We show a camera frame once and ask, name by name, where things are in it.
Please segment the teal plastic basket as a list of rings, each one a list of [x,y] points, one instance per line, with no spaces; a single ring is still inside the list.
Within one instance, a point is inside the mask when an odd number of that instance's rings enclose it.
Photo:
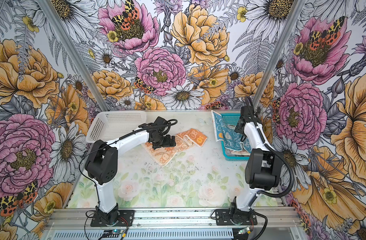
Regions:
[[[221,140],[222,152],[227,161],[248,161],[248,157],[231,157],[225,153],[226,149],[233,151],[248,151],[251,153],[252,147],[249,140],[245,139],[243,142],[242,134],[238,134],[234,131],[236,124],[239,120],[239,113],[221,113],[222,121],[226,130],[223,131],[223,140]]]

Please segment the blue and cream towel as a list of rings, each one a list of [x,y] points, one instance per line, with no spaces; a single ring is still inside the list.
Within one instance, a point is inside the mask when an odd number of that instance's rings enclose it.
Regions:
[[[211,115],[216,141],[220,141],[222,147],[233,155],[249,156],[252,147],[248,139],[242,142],[242,135],[235,132],[240,114],[211,111]]]

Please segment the white plastic basket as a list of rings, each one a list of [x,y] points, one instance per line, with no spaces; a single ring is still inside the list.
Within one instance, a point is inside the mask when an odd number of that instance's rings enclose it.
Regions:
[[[94,118],[86,136],[87,143],[111,141],[135,130],[147,121],[144,111],[101,112]]]

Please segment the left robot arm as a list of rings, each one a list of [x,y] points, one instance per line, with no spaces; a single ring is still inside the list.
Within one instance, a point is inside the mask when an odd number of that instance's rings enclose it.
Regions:
[[[176,137],[169,135],[169,131],[177,123],[176,119],[166,120],[157,117],[153,123],[142,124],[112,143],[103,140],[93,143],[85,163],[85,170],[94,182],[98,194],[98,205],[92,221],[93,227],[114,226],[119,221],[129,226],[132,224],[131,220],[123,218],[120,214],[119,205],[114,196],[114,178],[118,172],[119,155],[145,143],[150,143],[154,150],[175,147]]]

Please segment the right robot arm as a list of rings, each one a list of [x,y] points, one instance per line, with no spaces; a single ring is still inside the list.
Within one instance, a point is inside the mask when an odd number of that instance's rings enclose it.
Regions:
[[[282,162],[270,150],[272,146],[264,135],[262,124],[254,116],[253,107],[242,107],[235,132],[249,140],[252,151],[244,171],[247,188],[231,203],[230,219],[236,225],[255,224],[252,207],[262,192],[277,187]]]

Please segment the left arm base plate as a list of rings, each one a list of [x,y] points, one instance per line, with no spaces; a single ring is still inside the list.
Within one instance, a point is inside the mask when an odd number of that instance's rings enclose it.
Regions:
[[[134,210],[115,210],[104,213],[97,209],[91,227],[131,227],[135,218]]]

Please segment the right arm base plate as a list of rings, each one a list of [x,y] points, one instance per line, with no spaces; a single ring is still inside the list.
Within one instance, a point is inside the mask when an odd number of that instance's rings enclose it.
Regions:
[[[216,209],[214,218],[217,226],[252,226],[257,225],[257,218],[251,212],[238,209]]]

